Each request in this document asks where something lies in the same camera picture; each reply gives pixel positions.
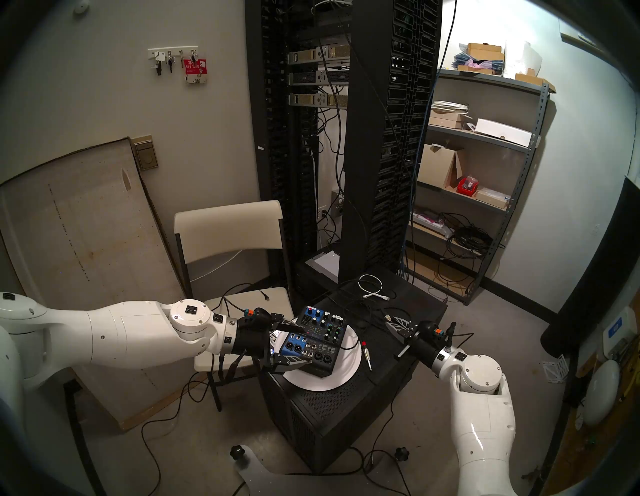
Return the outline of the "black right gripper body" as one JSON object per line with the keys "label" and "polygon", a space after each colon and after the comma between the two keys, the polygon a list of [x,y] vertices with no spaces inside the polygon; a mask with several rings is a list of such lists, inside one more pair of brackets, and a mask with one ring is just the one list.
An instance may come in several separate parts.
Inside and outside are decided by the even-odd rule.
{"label": "black right gripper body", "polygon": [[434,321],[421,321],[416,326],[411,338],[398,338],[402,350],[397,353],[397,360],[409,354],[425,366],[434,368],[437,361],[445,360],[445,353],[451,351],[451,330],[443,331]]}

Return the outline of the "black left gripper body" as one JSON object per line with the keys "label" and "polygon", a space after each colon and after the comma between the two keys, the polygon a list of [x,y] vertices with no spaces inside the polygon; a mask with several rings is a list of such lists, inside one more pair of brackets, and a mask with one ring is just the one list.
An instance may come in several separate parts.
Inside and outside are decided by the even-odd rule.
{"label": "black left gripper body", "polygon": [[271,313],[245,313],[235,325],[233,354],[254,358],[270,356],[270,333],[274,322]]}

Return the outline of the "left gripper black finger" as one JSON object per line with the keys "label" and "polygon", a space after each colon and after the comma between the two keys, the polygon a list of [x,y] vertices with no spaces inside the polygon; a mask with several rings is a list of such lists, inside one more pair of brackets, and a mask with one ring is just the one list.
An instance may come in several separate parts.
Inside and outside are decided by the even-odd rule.
{"label": "left gripper black finger", "polygon": [[272,353],[269,357],[269,373],[283,375],[289,371],[295,371],[312,363],[307,357],[289,356],[281,353]]}
{"label": "left gripper black finger", "polygon": [[305,328],[303,326],[298,325],[297,323],[291,321],[290,319],[286,319],[283,314],[271,312],[271,324],[269,331],[282,331],[282,332],[304,332]]}

